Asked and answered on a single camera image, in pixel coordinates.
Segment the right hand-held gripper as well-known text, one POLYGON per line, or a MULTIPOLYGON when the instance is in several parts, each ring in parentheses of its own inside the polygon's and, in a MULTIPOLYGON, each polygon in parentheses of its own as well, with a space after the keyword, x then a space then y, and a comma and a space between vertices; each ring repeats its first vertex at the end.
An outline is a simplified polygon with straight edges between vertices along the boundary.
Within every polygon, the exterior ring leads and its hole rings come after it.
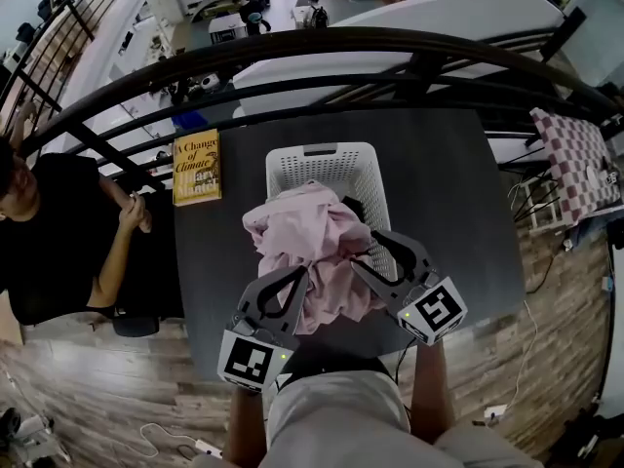
POLYGON ((456 329, 467 315, 466 304, 451 277, 434 267, 421 243, 396 231, 379 229, 373 239, 389 252, 398 267, 390 281, 361 260, 352 270, 397 315, 399 326, 417 342, 433 346, 456 329))

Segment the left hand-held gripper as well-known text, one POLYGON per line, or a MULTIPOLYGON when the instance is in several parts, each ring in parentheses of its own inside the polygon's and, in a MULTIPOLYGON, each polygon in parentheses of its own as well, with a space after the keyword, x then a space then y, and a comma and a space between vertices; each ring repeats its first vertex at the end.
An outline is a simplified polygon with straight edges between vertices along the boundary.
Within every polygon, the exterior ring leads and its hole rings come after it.
POLYGON ((294 333, 308 282, 307 268, 299 265, 248 284, 223 333, 217 364, 221 379, 255 393, 271 387, 299 345, 294 333))

